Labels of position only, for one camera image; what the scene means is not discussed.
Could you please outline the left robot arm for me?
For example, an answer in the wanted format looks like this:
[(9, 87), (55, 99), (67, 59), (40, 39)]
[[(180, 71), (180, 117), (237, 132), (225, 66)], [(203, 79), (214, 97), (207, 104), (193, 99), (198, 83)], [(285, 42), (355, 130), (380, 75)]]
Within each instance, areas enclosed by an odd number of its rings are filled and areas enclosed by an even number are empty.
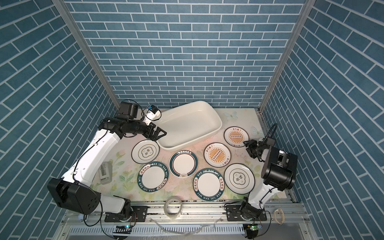
[(147, 113), (137, 119), (140, 109), (133, 100), (121, 102), (114, 117), (101, 120), (93, 140), (74, 165), (61, 178), (49, 181), (47, 188), (58, 207), (83, 215), (93, 212), (117, 215), (120, 221), (131, 217), (130, 200), (104, 196), (90, 185), (107, 154), (126, 134), (143, 135), (154, 142), (167, 134), (154, 123), (162, 116), (157, 107), (149, 106)]

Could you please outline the orange sunburst plate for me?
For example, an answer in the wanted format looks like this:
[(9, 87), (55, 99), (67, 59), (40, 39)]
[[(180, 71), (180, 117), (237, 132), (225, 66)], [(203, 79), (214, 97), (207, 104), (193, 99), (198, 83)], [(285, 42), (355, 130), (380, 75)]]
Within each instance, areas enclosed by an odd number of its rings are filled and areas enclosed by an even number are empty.
[(250, 137), (243, 128), (233, 126), (224, 131), (224, 139), (232, 147), (241, 148), (245, 146), (244, 142), (250, 140)]
[(231, 161), (230, 149), (222, 143), (211, 143), (204, 149), (204, 159), (212, 167), (222, 168)]

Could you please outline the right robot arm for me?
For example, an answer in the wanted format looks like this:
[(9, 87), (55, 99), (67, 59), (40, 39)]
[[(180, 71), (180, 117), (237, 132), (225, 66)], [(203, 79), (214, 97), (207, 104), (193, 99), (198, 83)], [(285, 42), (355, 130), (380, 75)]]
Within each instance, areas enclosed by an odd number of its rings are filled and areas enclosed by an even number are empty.
[(264, 163), (261, 172), (263, 183), (243, 199), (240, 207), (241, 216), (246, 221), (259, 218), (271, 197), (291, 189), (295, 184), (298, 156), (276, 148), (275, 142), (272, 137), (244, 142), (250, 157)]

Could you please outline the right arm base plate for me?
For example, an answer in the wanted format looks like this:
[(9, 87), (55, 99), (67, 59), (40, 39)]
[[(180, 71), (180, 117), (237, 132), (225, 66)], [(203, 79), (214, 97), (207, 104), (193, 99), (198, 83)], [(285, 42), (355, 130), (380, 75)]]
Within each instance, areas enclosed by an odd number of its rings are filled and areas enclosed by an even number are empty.
[(226, 211), (226, 217), (228, 222), (240, 222), (240, 221), (266, 221), (266, 214), (258, 209), (249, 209), (241, 207), (241, 205), (225, 205), (223, 209)]

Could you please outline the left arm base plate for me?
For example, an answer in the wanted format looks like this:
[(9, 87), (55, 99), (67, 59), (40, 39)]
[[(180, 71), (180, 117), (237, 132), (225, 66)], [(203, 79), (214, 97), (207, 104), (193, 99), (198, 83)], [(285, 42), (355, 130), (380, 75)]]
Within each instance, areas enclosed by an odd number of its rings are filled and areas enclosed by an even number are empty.
[(120, 213), (106, 213), (106, 223), (137, 223), (144, 222), (147, 217), (147, 206), (130, 206), (124, 208)]

